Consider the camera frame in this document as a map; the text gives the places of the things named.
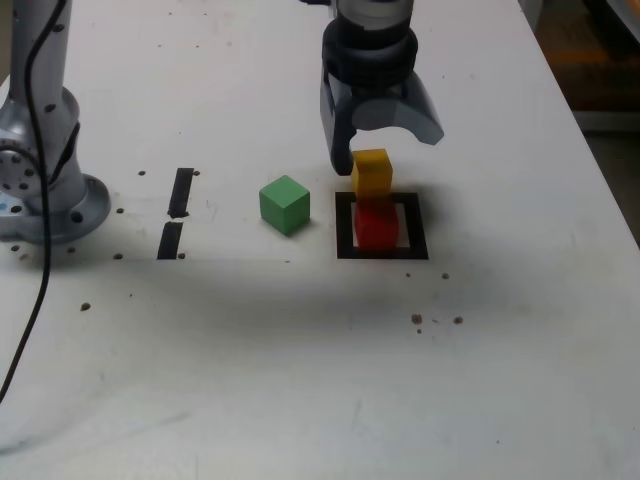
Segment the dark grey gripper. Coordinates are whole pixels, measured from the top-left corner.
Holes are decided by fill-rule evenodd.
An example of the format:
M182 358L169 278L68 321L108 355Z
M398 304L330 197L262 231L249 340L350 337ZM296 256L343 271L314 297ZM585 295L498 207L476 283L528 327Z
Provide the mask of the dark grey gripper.
M354 101L363 102L355 108ZM352 172L350 141L356 129L398 127L426 145L436 145L444 138L435 106L417 74L381 89L352 87L331 74L323 74L320 116L330 162L339 176Z

